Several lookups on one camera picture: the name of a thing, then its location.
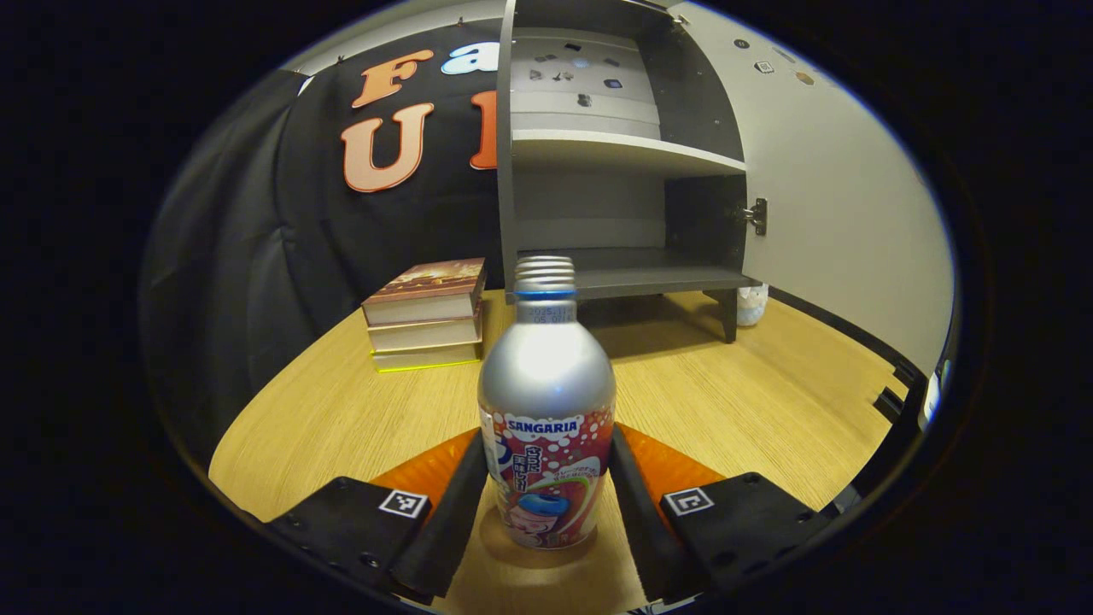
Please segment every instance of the book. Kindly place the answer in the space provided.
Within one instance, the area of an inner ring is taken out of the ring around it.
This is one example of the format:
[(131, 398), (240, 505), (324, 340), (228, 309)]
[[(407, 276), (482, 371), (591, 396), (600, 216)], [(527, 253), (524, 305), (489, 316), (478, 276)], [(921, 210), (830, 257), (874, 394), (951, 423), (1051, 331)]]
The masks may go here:
[(372, 363), (379, 374), (458, 366), (481, 359), (482, 345), (477, 342), (389, 353), (372, 352)]
[(466, 319), (485, 285), (485, 258), (425, 262), (407, 269), (362, 303), (368, 327)]
[(482, 299), (473, 317), (373, 327), (368, 339), (377, 353), (482, 342)]

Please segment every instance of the orange letter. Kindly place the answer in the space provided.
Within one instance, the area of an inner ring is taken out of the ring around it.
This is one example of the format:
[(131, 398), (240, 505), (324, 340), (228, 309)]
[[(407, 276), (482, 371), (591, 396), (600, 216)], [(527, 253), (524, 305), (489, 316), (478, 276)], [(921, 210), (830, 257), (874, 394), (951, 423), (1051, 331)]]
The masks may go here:
[(433, 51), (422, 49), (409, 56), (402, 56), (389, 62), (374, 66), (362, 72), (361, 76), (364, 78), (364, 90), (353, 100), (353, 108), (363, 107), (373, 100), (378, 100), (384, 96), (390, 96), (398, 92), (402, 88), (402, 84), (395, 83), (395, 78), (398, 76), (402, 81), (410, 79), (414, 71), (418, 70), (418, 62), (432, 57)]
[(482, 109), (482, 137), (479, 153), (471, 156), (471, 167), (497, 168), (497, 91), (474, 94), (471, 102)]
[(406, 181), (421, 164), (425, 116), (433, 113), (432, 103), (399, 109), (392, 116), (401, 125), (399, 158), (386, 168), (372, 163), (372, 144), (376, 129), (384, 122), (374, 117), (350, 126), (342, 132), (345, 141), (345, 182), (359, 192), (378, 192)]

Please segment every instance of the cabinet leg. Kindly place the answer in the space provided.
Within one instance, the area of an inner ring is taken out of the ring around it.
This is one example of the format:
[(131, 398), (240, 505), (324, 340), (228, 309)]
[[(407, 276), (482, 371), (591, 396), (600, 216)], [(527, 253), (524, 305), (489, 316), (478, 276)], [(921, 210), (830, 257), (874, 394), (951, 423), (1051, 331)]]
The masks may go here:
[(737, 341), (737, 291), (731, 289), (704, 289), (703, 294), (717, 300), (721, 312), (721, 328), (725, 330), (725, 343), (732, 344)]

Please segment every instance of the table surface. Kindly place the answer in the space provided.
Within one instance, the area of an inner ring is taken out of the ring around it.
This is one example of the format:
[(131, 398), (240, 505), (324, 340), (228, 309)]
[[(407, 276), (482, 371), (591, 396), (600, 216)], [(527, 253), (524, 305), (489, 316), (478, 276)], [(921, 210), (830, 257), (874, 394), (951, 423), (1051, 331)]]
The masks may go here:
[[(716, 301), (681, 292), (583, 301), (578, 319), (611, 357), (616, 421), (725, 476), (760, 472), (820, 509), (873, 454), (890, 424), (872, 407), (892, 367), (769, 299), (754, 328), (721, 342)], [(483, 295), (485, 351), (514, 320)], [(367, 481), (478, 427), (481, 364), (378, 375), (364, 317), (349, 316), (278, 375), (221, 440), (210, 480), (269, 521), (336, 476)], [(623, 613), (646, 604), (608, 477), (595, 541), (567, 554), (501, 535), (487, 482), (444, 613)]]

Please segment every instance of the black fabric backdrop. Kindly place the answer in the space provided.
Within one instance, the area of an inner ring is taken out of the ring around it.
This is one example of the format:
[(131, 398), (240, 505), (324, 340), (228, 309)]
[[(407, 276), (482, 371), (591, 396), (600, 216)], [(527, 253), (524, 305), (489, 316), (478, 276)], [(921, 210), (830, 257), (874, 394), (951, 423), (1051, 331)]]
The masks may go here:
[[(149, 237), (140, 309), (153, 393), (203, 468), (254, 395), (398, 273), (484, 256), (486, 286), (504, 285), (496, 170), (469, 162), (482, 126), (471, 96), (497, 73), (440, 71), (500, 31), (490, 20), (408, 36), (328, 67), (298, 96), (306, 75), (277, 71), (195, 145)], [(433, 58), (399, 92), (352, 108), (364, 70), (421, 49)], [(435, 107), (416, 172), (378, 192), (350, 188), (342, 131), (381, 118), (373, 162), (387, 166), (391, 116), (419, 103)]]

